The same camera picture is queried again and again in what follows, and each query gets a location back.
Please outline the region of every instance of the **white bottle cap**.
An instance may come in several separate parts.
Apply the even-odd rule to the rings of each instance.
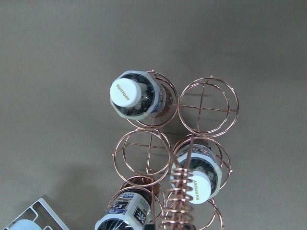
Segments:
[[[9,230],[42,230],[36,223],[29,219],[17,221]]]
[[[208,176],[201,171],[192,171],[193,176],[189,179],[193,180],[188,183],[188,186],[193,188],[192,191],[188,191],[187,194],[193,197],[190,202],[192,204],[202,204],[206,202],[211,196],[211,183]]]
[[[142,91],[137,82],[120,78],[115,80],[110,88],[110,97],[114,104],[120,107],[133,107],[141,99]]]

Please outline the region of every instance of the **plastic bottle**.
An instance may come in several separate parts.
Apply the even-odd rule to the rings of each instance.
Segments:
[[[168,88],[145,71],[121,74],[111,85],[110,98],[121,117],[133,120],[161,117],[172,104]]]
[[[179,163],[184,167],[190,144],[182,147],[176,153]],[[214,197],[221,186],[222,171],[216,163],[212,151],[204,145],[193,144],[190,169],[193,176],[189,177],[193,182],[188,183],[192,191],[187,194],[193,197],[192,204],[202,204],[208,199]]]
[[[131,180],[136,184],[148,184],[147,178],[136,177]],[[154,186],[157,196],[159,189]],[[95,224],[95,230],[143,230],[151,218],[150,193],[139,188],[131,188],[121,193],[106,211],[106,214]]]

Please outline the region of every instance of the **rose gold wire rack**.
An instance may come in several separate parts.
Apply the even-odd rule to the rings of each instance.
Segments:
[[[190,191],[192,189],[191,187],[187,185],[189,182],[191,182],[191,179],[189,179],[189,177],[191,176],[189,164],[190,164],[190,158],[191,158],[192,144],[194,143],[194,141],[201,141],[206,144],[210,143],[211,145],[217,147],[218,151],[214,152],[214,155],[219,160],[219,167],[225,168],[227,170],[225,174],[223,173],[224,180],[220,187],[220,189],[222,189],[227,183],[229,176],[232,172],[231,163],[230,163],[229,155],[226,152],[226,150],[223,148],[221,144],[215,141],[213,137],[217,137],[217,136],[220,136],[226,133],[236,122],[237,117],[238,117],[238,112],[239,112],[238,97],[234,89],[228,83],[220,79],[213,78],[213,76],[211,76],[209,78],[201,78],[201,79],[193,81],[191,84],[189,84],[184,89],[180,98],[178,98],[176,88],[168,78],[166,78],[164,75],[160,73],[155,72],[154,70],[149,71],[149,73],[152,74],[161,84],[163,84],[165,87],[167,87],[171,91],[172,98],[173,98],[173,102],[171,104],[172,111],[170,111],[166,119],[165,118],[164,119],[153,118],[146,122],[128,120],[132,125],[137,127],[137,129],[125,134],[119,140],[116,146],[116,149],[114,153],[112,154],[115,169],[117,173],[119,174],[119,176],[125,181],[125,183],[120,188],[120,190],[114,195],[109,205],[116,199],[116,197],[118,197],[120,193],[127,191],[128,189],[131,189],[131,188],[139,188],[145,192],[150,193],[152,196],[152,203],[151,203],[151,209],[153,210],[152,216],[151,216],[152,224],[155,224],[155,220],[157,218],[161,218],[160,229],[163,229],[163,230],[194,229],[195,227],[192,225],[193,216],[191,214],[193,207],[191,206],[189,202],[190,200],[192,200],[192,197],[186,194],[187,191]],[[194,87],[201,87],[201,93],[199,94],[200,95],[199,106],[183,104],[184,97]],[[202,106],[206,87],[212,87],[223,95],[226,101],[226,109],[225,108],[217,109],[217,108],[209,108],[209,107]],[[187,124],[186,120],[190,120],[191,117],[185,117],[182,111],[183,108],[198,110],[196,117],[192,118],[197,121],[197,125],[195,128],[192,128],[191,125]],[[170,141],[168,140],[167,136],[160,131],[160,128],[168,124],[175,117],[177,111],[178,111],[179,119],[181,123],[187,130],[191,132],[191,134],[187,135],[185,138],[178,141],[175,144],[175,146],[172,148]],[[225,118],[216,127],[209,129],[209,130],[203,130],[201,126],[202,111],[216,111],[216,112],[225,113]],[[137,134],[150,135],[149,142],[147,143],[130,142],[131,137]],[[162,145],[154,145],[153,137],[160,140],[162,142]],[[188,156],[187,156],[185,165],[184,167],[182,167],[177,161],[175,154],[182,146],[188,143],[190,144],[190,149],[188,151]],[[139,172],[138,170],[134,169],[127,161],[126,148],[129,146],[148,148],[145,173]],[[155,172],[153,172],[152,169],[150,168],[150,160],[152,159],[153,149],[164,150],[167,153],[167,158],[168,158],[164,167],[162,167],[161,169]],[[132,173],[135,174],[134,177],[127,178],[127,176],[120,170],[118,166],[118,156],[120,155],[120,153],[123,157],[124,164],[127,166],[127,168],[130,171],[132,171]],[[173,163],[175,164],[176,168],[171,172],[171,174],[174,177],[171,183],[174,184],[175,187],[170,188],[167,191],[164,191],[159,183],[168,175],[170,166]],[[133,178],[137,178],[137,177],[147,178],[147,181],[145,183],[144,182],[137,183],[133,181]],[[199,228],[199,230],[203,230],[209,227],[213,223],[215,218],[217,218],[220,223],[220,229],[223,229],[224,223],[223,223],[222,215],[215,203],[215,200],[211,198],[207,202],[211,204],[211,206],[213,207],[213,214],[211,218],[209,219],[209,221],[203,227]],[[157,214],[155,212],[155,205],[158,205],[161,210]]]

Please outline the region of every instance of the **light blue round object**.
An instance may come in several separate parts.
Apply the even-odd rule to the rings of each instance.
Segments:
[[[28,219],[17,221],[9,230],[42,230],[35,222]]]

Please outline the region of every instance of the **gray surface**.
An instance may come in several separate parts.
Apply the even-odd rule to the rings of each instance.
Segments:
[[[132,126],[108,88],[129,69],[178,91],[232,84],[241,113],[217,138],[234,168],[216,198],[226,229],[305,229],[306,24],[304,1],[1,1],[0,229],[41,196],[94,229],[122,183],[111,153]]]

